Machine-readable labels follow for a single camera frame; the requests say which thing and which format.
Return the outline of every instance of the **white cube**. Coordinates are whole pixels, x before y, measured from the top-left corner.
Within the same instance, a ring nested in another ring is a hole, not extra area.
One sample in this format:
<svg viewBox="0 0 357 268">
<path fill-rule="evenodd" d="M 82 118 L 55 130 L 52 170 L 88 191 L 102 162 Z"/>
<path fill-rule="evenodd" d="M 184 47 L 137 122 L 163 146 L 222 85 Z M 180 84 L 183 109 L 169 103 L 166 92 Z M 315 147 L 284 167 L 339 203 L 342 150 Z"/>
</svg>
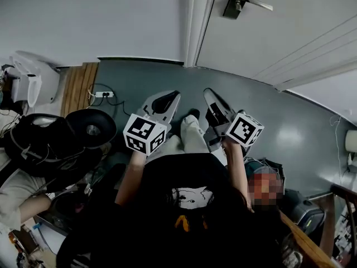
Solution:
<svg viewBox="0 0 357 268">
<path fill-rule="evenodd" d="M 131 114 L 123 134 L 128 148 L 149 156 L 165 142 L 166 131 L 163 124 Z"/>
<path fill-rule="evenodd" d="M 226 135 L 247 148 L 254 144 L 263 129 L 264 126 L 253 117 L 238 113 L 226 131 Z"/>
</svg>

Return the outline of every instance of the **door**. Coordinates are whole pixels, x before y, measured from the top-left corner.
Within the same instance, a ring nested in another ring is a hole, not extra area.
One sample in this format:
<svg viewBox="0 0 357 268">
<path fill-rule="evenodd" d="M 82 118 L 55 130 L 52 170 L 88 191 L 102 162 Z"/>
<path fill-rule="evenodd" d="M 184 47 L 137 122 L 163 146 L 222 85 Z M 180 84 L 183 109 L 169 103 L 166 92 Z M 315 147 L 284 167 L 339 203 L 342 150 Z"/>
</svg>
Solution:
<svg viewBox="0 0 357 268">
<path fill-rule="evenodd" d="M 277 85 L 357 57 L 357 0 L 260 1 L 214 0 L 197 66 Z"/>
</svg>

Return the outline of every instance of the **white power strip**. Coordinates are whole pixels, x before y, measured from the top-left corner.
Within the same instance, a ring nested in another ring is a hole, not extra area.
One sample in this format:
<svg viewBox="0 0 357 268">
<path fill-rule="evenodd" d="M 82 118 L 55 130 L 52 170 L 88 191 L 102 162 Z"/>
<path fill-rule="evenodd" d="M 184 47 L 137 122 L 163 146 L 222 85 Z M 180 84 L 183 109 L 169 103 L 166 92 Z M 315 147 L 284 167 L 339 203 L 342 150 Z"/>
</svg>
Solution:
<svg viewBox="0 0 357 268">
<path fill-rule="evenodd" d="M 113 92 L 96 92 L 95 97 L 96 98 L 103 98 L 104 94 L 109 94 L 107 97 L 113 97 L 114 93 Z"/>
</svg>

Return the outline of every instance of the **white roll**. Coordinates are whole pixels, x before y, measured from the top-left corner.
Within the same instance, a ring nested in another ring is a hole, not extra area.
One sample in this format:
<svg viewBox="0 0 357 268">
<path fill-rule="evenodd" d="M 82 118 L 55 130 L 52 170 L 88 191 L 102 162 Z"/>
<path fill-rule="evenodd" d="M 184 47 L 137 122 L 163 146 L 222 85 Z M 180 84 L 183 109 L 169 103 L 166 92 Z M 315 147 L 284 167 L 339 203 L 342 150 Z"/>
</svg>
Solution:
<svg viewBox="0 0 357 268">
<path fill-rule="evenodd" d="M 348 152 L 357 153 L 357 130 L 348 130 L 345 140 L 345 148 Z"/>
</svg>

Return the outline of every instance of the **shoe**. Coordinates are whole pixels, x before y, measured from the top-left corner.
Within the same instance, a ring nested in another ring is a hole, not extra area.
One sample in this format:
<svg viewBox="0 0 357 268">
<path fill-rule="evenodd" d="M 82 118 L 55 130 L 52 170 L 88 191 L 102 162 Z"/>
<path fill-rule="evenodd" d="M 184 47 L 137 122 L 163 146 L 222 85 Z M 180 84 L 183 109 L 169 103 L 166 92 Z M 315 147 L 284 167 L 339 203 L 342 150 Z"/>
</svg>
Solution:
<svg viewBox="0 0 357 268">
<path fill-rule="evenodd" d="M 200 119 L 200 111 L 199 111 L 198 109 L 195 109 L 195 108 L 191 109 L 191 110 L 189 111 L 188 115 L 193 115 L 193 116 L 195 116 L 195 117 L 197 118 L 197 120 Z"/>
</svg>

